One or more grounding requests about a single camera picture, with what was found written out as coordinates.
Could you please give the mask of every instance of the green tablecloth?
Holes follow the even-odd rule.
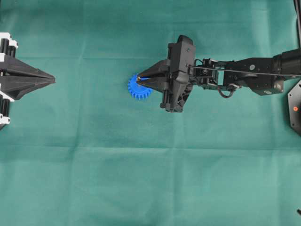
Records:
[[[56,84],[13,103],[0,132],[2,226],[297,226],[301,138],[282,95],[194,88],[184,112],[136,101],[135,72],[179,34],[198,58],[297,45],[292,0],[3,0],[17,58]]]

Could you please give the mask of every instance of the cable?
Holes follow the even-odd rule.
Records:
[[[230,69],[210,68],[210,67],[191,66],[191,65],[189,65],[188,67],[207,69],[207,70],[211,70],[211,71],[235,72],[235,73],[245,73],[245,74],[260,74],[260,75],[274,75],[274,76],[283,76],[283,77],[301,77],[301,75],[299,75],[299,74],[274,74],[274,73],[245,72],[245,71],[237,71],[237,70],[230,70]]]
[[[232,90],[230,91],[230,94],[227,96],[227,95],[225,95],[225,94],[222,93],[222,91],[221,91],[220,88],[218,88],[218,93],[219,93],[223,98],[230,98],[231,96],[233,96],[234,92],[235,92],[235,90],[232,89]]]

